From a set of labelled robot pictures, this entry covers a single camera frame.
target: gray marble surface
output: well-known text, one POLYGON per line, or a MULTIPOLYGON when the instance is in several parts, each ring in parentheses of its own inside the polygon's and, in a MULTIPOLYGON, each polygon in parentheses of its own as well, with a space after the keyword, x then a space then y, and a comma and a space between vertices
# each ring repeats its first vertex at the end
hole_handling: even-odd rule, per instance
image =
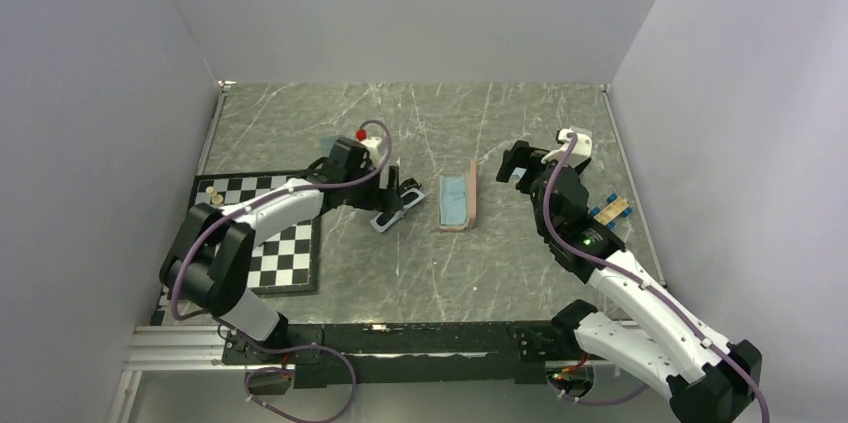
MULTIPOLYGON (((300 323, 498 321, 548 319, 582 298, 623 317, 554 262, 536 234, 529 197, 495 181, 515 140, 553 148, 555 131, 576 125, 593 132, 582 178, 590 206, 603 206, 613 192, 633 201, 597 85, 236 84, 204 173, 303 168, 321 155, 321 136, 352 136, 370 118, 391 128, 401 180, 416 178, 428 198, 384 234, 371 228, 373 213, 324 215, 319 291, 266 297, 274 308, 300 323), (464 171, 471 158, 478 160, 477 225, 439 231, 437 175, 464 171)), ((638 212, 619 220, 616 233, 656 277, 638 212)))

